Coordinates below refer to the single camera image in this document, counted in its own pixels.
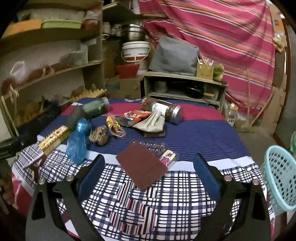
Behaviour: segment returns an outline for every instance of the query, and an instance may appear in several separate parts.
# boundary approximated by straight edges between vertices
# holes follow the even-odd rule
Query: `blue plastic bag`
[[[70,134],[66,154],[75,164],[81,164],[87,153],[91,123],[85,118],[77,122],[76,130]]]

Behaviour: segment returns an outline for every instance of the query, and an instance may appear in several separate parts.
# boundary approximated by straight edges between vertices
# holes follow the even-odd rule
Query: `wooden shelf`
[[[99,34],[97,29],[40,28],[20,32],[0,39],[0,55],[35,44],[61,40],[89,40]]]
[[[122,6],[119,2],[110,3],[103,6],[103,22],[116,24],[140,18],[140,14],[135,14],[131,10]]]
[[[182,91],[169,91],[168,93],[165,93],[165,94],[150,92],[148,94],[148,96],[162,97],[162,98],[167,98],[167,99],[188,100],[188,101],[194,101],[194,102],[199,102],[199,103],[204,103],[204,104],[220,106],[219,101],[214,101],[214,100],[207,99],[207,98],[203,98],[203,99],[191,98],[191,97],[188,97]]]
[[[76,10],[87,10],[100,6],[100,0],[29,0],[25,8],[70,8]]]
[[[205,79],[197,78],[195,76],[180,75],[180,74],[169,74],[169,73],[148,71],[147,73],[144,73],[143,76],[168,77],[168,78],[178,78],[178,79],[184,79],[184,80],[196,80],[196,81],[210,83],[210,84],[214,84],[214,85],[227,86],[227,83],[225,83],[225,82],[205,80]]]
[[[84,65],[80,65],[80,66],[76,66],[76,67],[72,67],[72,68],[68,68],[68,69],[63,69],[63,70],[57,71],[57,72],[55,72],[53,74],[47,74],[45,76],[42,76],[42,77],[40,77],[38,79],[35,79],[35,80],[33,80],[33,81],[29,82],[29,83],[26,83],[26,84],[16,88],[16,90],[20,91],[20,90],[25,89],[25,88],[27,88],[27,87],[29,87],[29,86],[37,83],[37,82],[40,82],[42,80],[46,80],[46,79],[48,79],[50,77],[53,77],[53,76],[56,76],[56,75],[59,75],[59,74],[67,73],[67,72],[75,70],[75,69],[82,69],[82,68],[87,68],[89,66],[99,65],[101,63],[102,63],[102,61],[93,61],[93,62],[90,62],[88,64],[84,64]],[[4,99],[7,99],[7,98],[9,98],[8,94],[4,96]]]

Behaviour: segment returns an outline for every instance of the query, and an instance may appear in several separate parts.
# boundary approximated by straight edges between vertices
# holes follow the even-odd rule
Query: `red striped blanket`
[[[266,103],[274,75],[275,48],[265,0],[139,0],[141,13],[163,13],[167,20],[146,20],[154,43],[165,34],[186,40],[225,67],[227,98],[246,113],[248,77],[251,115]]]

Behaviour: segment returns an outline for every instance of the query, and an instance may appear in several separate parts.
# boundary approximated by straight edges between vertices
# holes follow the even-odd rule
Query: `light blue basket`
[[[271,146],[260,169],[274,212],[279,215],[296,208],[296,161],[280,146]]]

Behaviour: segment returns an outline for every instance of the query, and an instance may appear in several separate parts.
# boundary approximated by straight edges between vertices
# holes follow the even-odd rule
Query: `red container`
[[[139,67],[139,64],[117,65],[116,70],[119,73],[120,78],[131,79],[137,76]]]

